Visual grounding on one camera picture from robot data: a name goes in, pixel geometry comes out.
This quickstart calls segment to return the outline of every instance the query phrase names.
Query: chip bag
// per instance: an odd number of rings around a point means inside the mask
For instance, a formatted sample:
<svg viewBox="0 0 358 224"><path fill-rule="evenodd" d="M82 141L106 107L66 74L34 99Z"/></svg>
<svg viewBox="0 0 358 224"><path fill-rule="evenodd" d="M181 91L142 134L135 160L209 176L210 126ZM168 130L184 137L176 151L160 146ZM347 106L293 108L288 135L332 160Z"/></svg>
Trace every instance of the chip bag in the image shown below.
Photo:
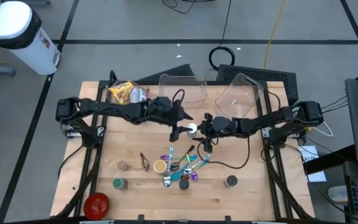
<svg viewBox="0 0 358 224"><path fill-rule="evenodd" d="M149 89L143 89L132 81L128 81L109 88L115 103L125 105L128 103L138 103L147 99Z"/></svg>

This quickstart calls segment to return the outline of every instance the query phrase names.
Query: white paper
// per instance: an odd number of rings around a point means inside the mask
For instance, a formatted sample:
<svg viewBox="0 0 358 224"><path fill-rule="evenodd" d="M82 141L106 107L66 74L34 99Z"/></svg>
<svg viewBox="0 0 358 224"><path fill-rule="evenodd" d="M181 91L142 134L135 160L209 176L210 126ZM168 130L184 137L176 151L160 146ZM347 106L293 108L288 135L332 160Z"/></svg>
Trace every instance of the white paper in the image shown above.
<svg viewBox="0 0 358 224"><path fill-rule="evenodd" d="M318 158L316 146L299 146L299 150L301 151L303 159L305 160L305 162L308 162L310 160ZM310 174L309 175L309 180L310 180L310 182L325 182L325 181L327 181L326 175L324 174L324 171L320 171L320 172L317 172L317 173L314 173L314 174Z"/></svg>

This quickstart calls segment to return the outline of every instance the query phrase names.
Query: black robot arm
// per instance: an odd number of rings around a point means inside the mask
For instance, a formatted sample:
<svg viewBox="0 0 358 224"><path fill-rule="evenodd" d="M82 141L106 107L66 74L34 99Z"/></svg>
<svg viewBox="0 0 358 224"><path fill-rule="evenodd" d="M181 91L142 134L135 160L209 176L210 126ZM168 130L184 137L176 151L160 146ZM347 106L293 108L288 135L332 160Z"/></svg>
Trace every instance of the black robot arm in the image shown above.
<svg viewBox="0 0 358 224"><path fill-rule="evenodd" d="M84 117L91 114L119 117L135 125L151 121L171 126L171 142L178 140L180 133L189 130L181 126L178 127L177 122L183 119L193 119L181 107L181 100L175 100L172 103L167 97L157 97L154 100L147 99L126 105L87 98L67 98L58 101L55 119L60 124L70 125L77 131L86 147L97 147L100 144L98 128L88 126L83 121Z"/></svg>
<svg viewBox="0 0 358 224"><path fill-rule="evenodd" d="M302 101L293 106L284 106L278 111L266 114L261 118L232 118L222 116L213 118L206 113L205 120L198 126L205 138L196 138L204 144L204 151L211 153L211 141L214 138L237 137L248 138L261 130L264 137L270 141L273 147L283 147L283 143L291 134L304 130L306 127L320 125L324 119L320 105L314 101Z"/></svg>

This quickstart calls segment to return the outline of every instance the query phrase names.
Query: black jar lid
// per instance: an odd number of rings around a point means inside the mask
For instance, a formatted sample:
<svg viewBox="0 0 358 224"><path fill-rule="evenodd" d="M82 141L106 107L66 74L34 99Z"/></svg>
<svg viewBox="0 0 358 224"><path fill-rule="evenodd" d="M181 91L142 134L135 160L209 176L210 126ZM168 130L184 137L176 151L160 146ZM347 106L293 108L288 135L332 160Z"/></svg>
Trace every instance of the black jar lid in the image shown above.
<svg viewBox="0 0 358 224"><path fill-rule="evenodd" d="M187 188L189 188L189 181L186 180L186 179L182 179L179 181L179 187L182 189L182 190L186 190Z"/></svg>
<svg viewBox="0 0 358 224"><path fill-rule="evenodd" d="M226 182L229 186L234 186L238 183L238 180L235 175L230 175L229 177L227 177Z"/></svg>

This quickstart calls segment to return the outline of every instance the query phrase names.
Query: wooden tabletop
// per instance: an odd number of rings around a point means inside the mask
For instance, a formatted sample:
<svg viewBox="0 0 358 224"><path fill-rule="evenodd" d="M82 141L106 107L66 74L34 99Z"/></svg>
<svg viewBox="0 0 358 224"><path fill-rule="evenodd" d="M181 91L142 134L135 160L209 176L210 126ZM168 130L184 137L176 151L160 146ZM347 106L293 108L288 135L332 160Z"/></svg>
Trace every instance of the wooden tabletop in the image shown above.
<svg viewBox="0 0 358 224"><path fill-rule="evenodd" d="M150 88L152 94L158 94L158 86L145 87ZM185 111L194 118L194 123L200 124L204 113L216 115L215 99L226 87L208 86L208 97L202 107L185 108ZM80 98L95 100L97 89L98 82L83 82ZM280 97L282 106L288 105L282 82L268 82L268 89ZM270 97L270 101L273 110L276 110L278 101L274 96ZM255 106L247 117L257 117ZM85 121L90 124L91 116ZM105 219L135 220L139 214L145 215L146 220L223 220L225 215L230 215L232 220L275 219L266 165L260 158L263 146L259 132L250 137L250 159L244 168L235 170L219 164L208 164L198 171L199 180L196 182L190 180L190 188L184 191L180 190L178 182L173 182L171 187L165 188L162 184L162 176L152 168L152 164L162 154L169 153L170 146L175 147L174 156L180 157L192 144L195 146L198 144L185 133L180 135L177 142L171 143L168 140L170 131L171 128L156 123L146 122L134 126L121 118L108 118L96 188L97 192L102 192L109 197L110 210ZM287 144L298 147L293 139L289 139ZM65 157L80 145L80 138L69 140ZM151 163L148 172L141 167L140 152L143 152ZM314 216L299 152L290 147L282 149L281 152L289 191L305 211ZM85 150L82 150L63 167L51 215L60 212L77 190L84 156ZM240 166L246 157L246 139L223 138L219 140L217 146L213 146L210 160ZM121 160L128 163L128 170L121 171L117 168L117 163ZM224 179L229 175L238 178L238 184L231 188L223 184ZM127 190L113 188L112 182L117 177L128 180ZM282 194L279 188L277 189L281 214L285 217ZM88 194L89 190L85 192L83 202Z"/></svg>

